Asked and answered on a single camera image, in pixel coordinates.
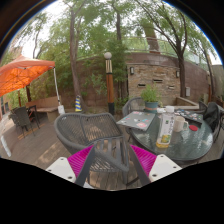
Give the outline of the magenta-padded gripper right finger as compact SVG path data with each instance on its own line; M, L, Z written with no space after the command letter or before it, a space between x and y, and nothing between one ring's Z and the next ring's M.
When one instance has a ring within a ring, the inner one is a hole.
M181 167L165 154L156 156L134 145L130 146L129 152L143 186L181 170Z

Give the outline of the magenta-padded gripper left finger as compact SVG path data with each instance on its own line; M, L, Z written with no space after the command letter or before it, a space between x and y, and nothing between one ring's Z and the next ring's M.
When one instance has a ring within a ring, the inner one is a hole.
M89 187L86 178L89 175L94 153L94 146L88 146L69 158L58 158L47 168L47 171L80 187Z

